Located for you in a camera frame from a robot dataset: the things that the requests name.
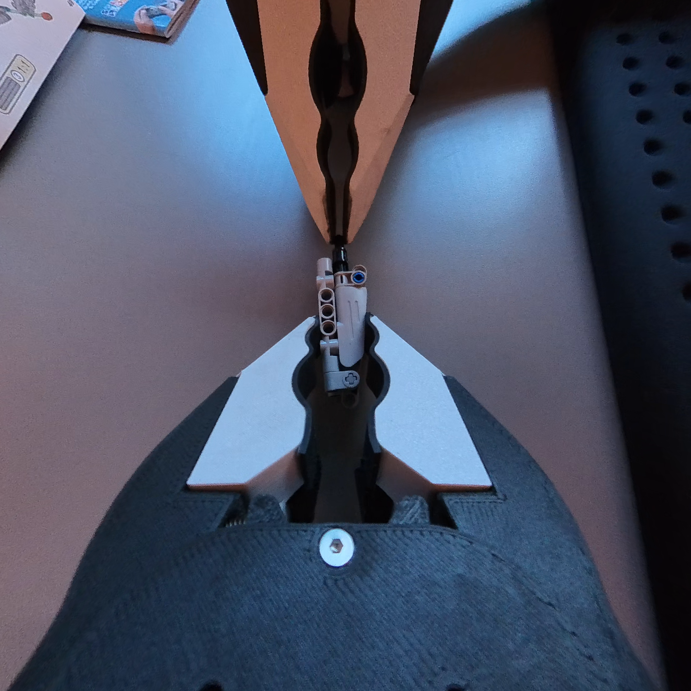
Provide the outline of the grey toy brick assembly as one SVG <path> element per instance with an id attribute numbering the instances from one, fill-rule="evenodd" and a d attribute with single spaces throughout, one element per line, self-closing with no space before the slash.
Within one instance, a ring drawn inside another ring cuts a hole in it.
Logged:
<path id="1" fill-rule="evenodd" d="M 360 376 L 356 369 L 365 349 L 367 272 L 361 265 L 349 269 L 347 252 L 336 245 L 332 258 L 317 262 L 318 319 L 325 392 L 339 396 L 353 408 Z"/>

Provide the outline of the grey desk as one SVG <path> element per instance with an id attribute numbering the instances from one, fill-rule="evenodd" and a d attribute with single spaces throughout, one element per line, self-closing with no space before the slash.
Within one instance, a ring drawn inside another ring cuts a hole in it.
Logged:
<path id="1" fill-rule="evenodd" d="M 325 244 L 223 1 L 77 32 L 1 150 L 1 688 L 125 481 L 313 313 Z M 544 8 L 456 1 L 351 246 L 531 453 L 665 686 Z"/>

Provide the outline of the white instruction booklet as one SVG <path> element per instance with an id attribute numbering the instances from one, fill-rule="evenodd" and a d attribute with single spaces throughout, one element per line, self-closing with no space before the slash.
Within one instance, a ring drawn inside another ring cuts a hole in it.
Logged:
<path id="1" fill-rule="evenodd" d="M 1 2 L 1 145 L 83 17 L 74 1 Z"/>

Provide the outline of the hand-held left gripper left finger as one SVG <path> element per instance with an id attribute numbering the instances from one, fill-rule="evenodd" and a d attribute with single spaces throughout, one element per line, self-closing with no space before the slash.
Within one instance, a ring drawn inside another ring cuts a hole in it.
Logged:
<path id="1" fill-rule="evenodd" d="M 238 491 L 286 502 L 304 483 L 299 454 L 310 437 L 307 398 L 315 387 L 309 317 L 237 378 L 187 487 Z"/>

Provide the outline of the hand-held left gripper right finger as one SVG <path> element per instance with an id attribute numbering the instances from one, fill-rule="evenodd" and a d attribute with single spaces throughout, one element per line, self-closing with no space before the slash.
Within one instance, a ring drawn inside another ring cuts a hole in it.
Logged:
<path id="1" fill-rule="evenodd" d="M 375 488 L 394 502 L 489 491 L 492 481 L 443 373 L 373 315 L 366 351 Z"/>

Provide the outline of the black perforated tray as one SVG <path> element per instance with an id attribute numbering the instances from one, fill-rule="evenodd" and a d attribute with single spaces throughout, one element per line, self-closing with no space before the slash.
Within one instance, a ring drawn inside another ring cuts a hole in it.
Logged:
<path id="1" fill-rule="evenodd" d="M 690 2 L 549 1 L 669 687 L 690 689 Z"/>

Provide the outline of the blue booklet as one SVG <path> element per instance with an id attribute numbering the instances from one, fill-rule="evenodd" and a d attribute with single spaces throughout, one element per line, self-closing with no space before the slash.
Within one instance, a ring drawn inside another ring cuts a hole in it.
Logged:
<path id="1" fill-rule="evenodd" d="M 184 26 L 197 1 L 77 1 L 96 26 L 168 39 Z"/>

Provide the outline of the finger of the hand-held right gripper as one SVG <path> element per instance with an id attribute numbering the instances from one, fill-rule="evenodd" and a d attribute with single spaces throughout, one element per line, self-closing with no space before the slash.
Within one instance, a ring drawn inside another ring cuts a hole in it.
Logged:
<path id="1" fill-rule="evenodd" d="M 338 237 L 369 211 L 433 49 L 432 1 L 339 1 Z"/>
<path id="2" fill-rule="evenodd" d="M 259 1 L 267 105 L 306 205 L 329 240 L 325 178 L 316 143 L 321 115 L 310 90 L 309 60 L 321 22 L 319 1 Z"/>

